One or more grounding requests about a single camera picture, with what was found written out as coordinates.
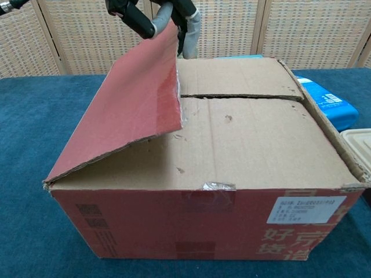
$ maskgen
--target barcode label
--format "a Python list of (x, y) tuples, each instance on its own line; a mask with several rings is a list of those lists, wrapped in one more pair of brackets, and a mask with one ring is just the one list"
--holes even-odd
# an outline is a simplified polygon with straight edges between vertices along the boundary
[(335, 103), (342, 102), (341, 99), (339, 99), (338, 97), (334, 96), (333, 94), (325, 94), (325, 96), (328, 97), (329, 99), (333, 100)]
[(279, 197), (267, 224), (324, 224), (346, 196)]

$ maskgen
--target cardboard box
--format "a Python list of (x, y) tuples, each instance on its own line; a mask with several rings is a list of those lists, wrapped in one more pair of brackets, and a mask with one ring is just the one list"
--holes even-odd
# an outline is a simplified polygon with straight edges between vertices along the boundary
[(181, 129), (168, 46), (114, 65), (45, 186), (101, 258), (306, 260), (369, 177), (275, 59), (179, 60)]

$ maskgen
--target blue package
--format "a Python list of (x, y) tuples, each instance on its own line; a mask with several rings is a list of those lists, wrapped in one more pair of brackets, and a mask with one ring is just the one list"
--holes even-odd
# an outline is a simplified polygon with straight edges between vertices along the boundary
[(349, 129), (357, 121), (359, 113), (350, 103), (310, 79), (297, 76), (297, 80), (338, 131)]
[(263, 58), (263, 55), (261, 54), (240, 55), (240, 56), (218, 57), (217, 59), (241, 59), (241, 58), (260, 59), (260, 58)]

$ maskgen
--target packing tape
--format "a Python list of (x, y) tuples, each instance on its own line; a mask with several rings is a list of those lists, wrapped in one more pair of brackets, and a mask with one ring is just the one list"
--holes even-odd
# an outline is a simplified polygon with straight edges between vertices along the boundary
[(220, 182), (206, 182), (201, 190), (182, 191), (185, 213), (228, 213), (234, 208), (236, 186)]

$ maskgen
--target red box flap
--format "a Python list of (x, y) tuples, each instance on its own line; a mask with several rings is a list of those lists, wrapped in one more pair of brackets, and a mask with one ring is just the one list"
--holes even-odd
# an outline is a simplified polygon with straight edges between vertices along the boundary
[(181, 129), (176, 50), (171, 23), (114, 63), (45, 182), (131, 142)]

